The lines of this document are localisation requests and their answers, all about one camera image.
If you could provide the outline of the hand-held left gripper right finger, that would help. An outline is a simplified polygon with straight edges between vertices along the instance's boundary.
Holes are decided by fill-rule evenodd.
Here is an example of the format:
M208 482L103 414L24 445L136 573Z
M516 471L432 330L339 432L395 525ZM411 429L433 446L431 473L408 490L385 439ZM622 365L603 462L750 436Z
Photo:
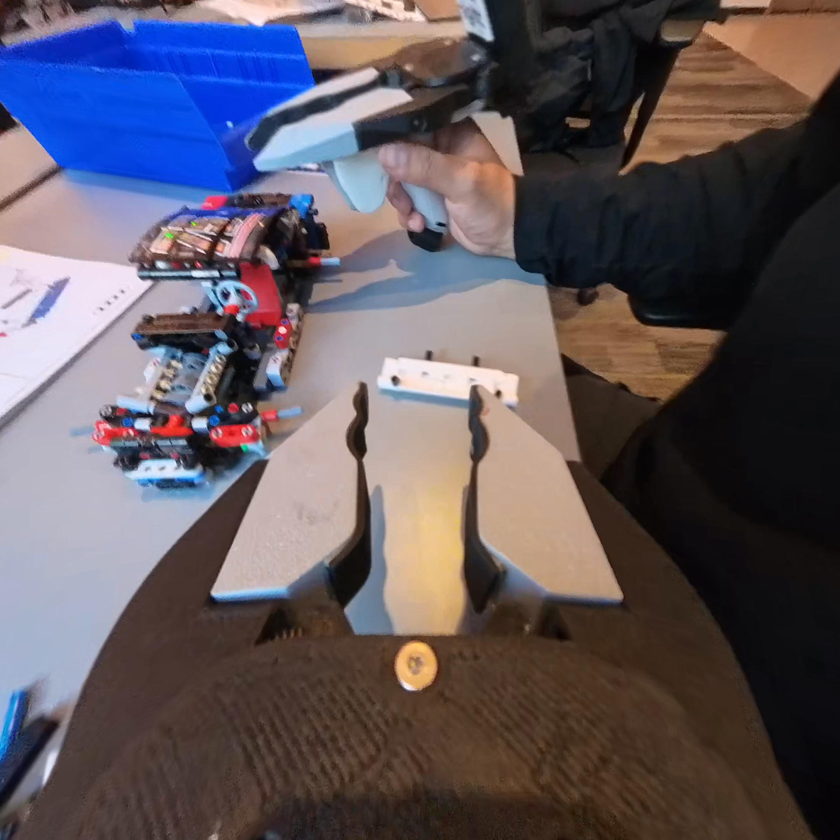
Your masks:
M624 594L565 457L483 385L469 393L464 575L477 613Z

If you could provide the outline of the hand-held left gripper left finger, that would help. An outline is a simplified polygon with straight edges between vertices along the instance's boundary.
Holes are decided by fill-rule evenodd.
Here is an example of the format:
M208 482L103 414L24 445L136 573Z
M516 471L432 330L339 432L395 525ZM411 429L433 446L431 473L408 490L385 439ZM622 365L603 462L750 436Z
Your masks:
M371 572L368 420L368 386L357 382L266 459L211 589L215 602L354 599Z

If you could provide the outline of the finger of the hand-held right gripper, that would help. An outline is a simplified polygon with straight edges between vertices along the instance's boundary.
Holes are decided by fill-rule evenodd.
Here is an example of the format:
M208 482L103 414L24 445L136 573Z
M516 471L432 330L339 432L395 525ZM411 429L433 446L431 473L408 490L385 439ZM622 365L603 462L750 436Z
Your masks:
M361 70L353 70L346 72L340 76L334 77L322 83L319 83L317 86L312 87L303 93L298 94L297 96L284 101L273 108L270 108L268 111L264 112L253 124L250 128L250 131L245 135L245 146L248 151L252 151L251 149L251 133L253 132L255 126L259 123L262 117L267 113L272 111L273 109L278 109L279 107L283 107L288 105L292 100L295 98L303 98L306 100L308 98L317 98L321 96L323 93L329 93L332 91L344 91L347 89L353 88L388 88L389 82L386 74L382 70L375 69L372 66L364 67ZM382 134L381 130L376 126L375 121L379 117L369 118L362 122L362 124L358 127L358 136L360 140L368 141L370 146L365 149L365 151L375 148L384 142L387 141L386 135Z
M278 172L364 151L370 144L359 139L362 122L412 100L407 91L391 87L356 87L306 100L295 98L267 112L255 126L253 165L258 172Z

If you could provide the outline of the white toy brick panel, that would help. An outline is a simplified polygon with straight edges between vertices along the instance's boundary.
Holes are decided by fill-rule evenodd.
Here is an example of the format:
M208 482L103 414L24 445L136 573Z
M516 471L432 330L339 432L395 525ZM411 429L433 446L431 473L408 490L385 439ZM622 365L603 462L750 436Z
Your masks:
M509 408L519 405L519 382L516 374L476 364L407 357L385 358L376 378L381 392L447 403L466 404L472 388L482 386Z

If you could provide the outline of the pile of toy bricks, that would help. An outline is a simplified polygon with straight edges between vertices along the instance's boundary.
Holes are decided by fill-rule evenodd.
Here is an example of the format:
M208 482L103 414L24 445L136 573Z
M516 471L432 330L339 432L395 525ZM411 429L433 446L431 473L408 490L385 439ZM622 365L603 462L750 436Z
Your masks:
M1 808L10 802L26 774L46 750L59 728L50 715L30 716L35 689L26 686L12 692L1 729Z

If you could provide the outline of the person's right forearm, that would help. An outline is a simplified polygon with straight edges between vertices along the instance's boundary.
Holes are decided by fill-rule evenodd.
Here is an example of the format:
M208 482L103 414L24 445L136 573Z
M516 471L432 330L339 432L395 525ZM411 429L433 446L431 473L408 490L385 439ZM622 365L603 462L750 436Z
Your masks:
M808 115L624 175L525 176L519 266L570 288L734 308L753 294L796 332L838 330L839 81Z

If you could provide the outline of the light grey desk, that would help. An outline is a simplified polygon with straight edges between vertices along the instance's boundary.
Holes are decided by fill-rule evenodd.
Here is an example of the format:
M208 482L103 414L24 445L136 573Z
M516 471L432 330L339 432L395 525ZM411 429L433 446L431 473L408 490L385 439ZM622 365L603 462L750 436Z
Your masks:
M544 282L456 245L422 251L390 207L352 213L325 175L285 173L263 187L313 193L341 258L313 290L280 404L310 417L350 385L369 386L374 558L351 625L411 639L451 634L469 605L460 535L467 410L378 393L375 378L384 357L477 356L520 375L524 422L578 460ZM12 689L36 681L41 705L67 714L130 597L232 480L141 490L90 441L100 405L140 375L130 327L194 296L184 283L149 291L2 428L2 708Z

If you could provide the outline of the person's right hand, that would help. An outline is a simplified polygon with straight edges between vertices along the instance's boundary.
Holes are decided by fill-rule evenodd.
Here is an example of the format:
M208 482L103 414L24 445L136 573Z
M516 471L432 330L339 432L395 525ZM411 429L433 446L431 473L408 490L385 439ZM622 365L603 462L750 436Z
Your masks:
M470 253L516 258L517 178L474 120L437 131L430 144L383 145L378 156L388 175L386 198L407 232L425 229L424 215L405 189L419 186L444 199L449 233Z

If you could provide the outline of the black jacket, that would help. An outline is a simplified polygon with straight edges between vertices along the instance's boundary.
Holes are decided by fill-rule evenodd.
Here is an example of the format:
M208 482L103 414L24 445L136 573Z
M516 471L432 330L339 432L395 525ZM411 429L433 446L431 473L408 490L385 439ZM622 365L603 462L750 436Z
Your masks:
M512 103L520 150L560 153L619 144L632 110L639 51L671 2L505 2L523 13Z

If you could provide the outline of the blue corrugated plastic bin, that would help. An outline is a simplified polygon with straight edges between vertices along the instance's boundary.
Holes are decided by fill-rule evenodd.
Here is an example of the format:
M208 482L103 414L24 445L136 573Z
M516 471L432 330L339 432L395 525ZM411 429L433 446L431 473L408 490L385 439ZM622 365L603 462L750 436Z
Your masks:
M139 20L2 48L1 99L59 166L236 191L246 128L312 88L293 26Z

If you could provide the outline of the toy brick car model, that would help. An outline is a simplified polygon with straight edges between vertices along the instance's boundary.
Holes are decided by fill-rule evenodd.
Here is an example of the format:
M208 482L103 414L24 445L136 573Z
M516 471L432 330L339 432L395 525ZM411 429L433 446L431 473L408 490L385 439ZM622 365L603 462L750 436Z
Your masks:
M237 193L182 206L150 227L129 262L153 283L194 281L202 302L147 313L131 337L148 360L132 394L104 405L92 441L139 487L202 485L264 457L303 326L301 284L338 266L309 193Z

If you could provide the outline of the person's torso in dark clothing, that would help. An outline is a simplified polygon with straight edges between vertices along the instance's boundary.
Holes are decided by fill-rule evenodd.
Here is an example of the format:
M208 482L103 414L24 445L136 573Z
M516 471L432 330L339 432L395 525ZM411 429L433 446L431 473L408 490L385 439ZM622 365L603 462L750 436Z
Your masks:
M838 233L836 186L603 476L714 615L817 838L838 838Z

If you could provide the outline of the toy brick instruction manual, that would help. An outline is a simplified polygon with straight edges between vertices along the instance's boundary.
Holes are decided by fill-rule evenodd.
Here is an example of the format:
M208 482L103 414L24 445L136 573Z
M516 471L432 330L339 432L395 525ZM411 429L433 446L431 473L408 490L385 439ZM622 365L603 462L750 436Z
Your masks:
M2 245L2 423L149 289L129 266Z

